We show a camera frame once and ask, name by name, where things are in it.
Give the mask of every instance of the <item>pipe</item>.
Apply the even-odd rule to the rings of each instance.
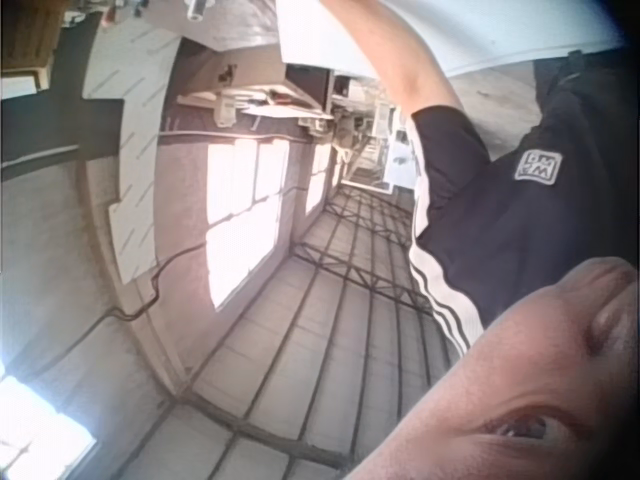
[[[208,6],[208,0],[191,0],[189,2],[189,10],[187,10],[187,18],[189,21],[201,22],[204,18],[204,9]]]

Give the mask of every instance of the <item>shirt logo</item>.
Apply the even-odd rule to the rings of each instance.
[[[562,155],[543,150],[527,150],[520,159],[516,180],[533,180],[544,185],[553,185],[558,177]]]

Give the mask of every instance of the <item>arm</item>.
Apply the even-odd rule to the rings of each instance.
[[[379,0],[321,0],[351,34],[408,117],[426,107],[463,110],[431,50]]]

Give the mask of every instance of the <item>person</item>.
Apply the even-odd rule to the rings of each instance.
[[[465,354],[527,294],[589,258],[638,265],[637,77],[624,51],[535,63],[540,125],[487,149],[433,53],[378,0],[322,0],[409,119],[411,270]]]
[[[410,118],[420,170],[411,270],[462,355],[348,478],[584,478],[617,448],[637,402],[628,55],[536,62],[541,123],[491,162],[400,17],[378,0],[321,1]]]
[[[637,408],[637,292],[635,268],[602,258],[527,296],[348,478],[570,480],[602,462],[639,478],[603,457]]]

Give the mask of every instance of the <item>white sheet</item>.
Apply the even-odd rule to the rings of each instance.
[[[622,45],[590,0],[385,0],[431,47],[447,76]],[[377,75],[346,30],[318,0],[277,0],[286,63]]]

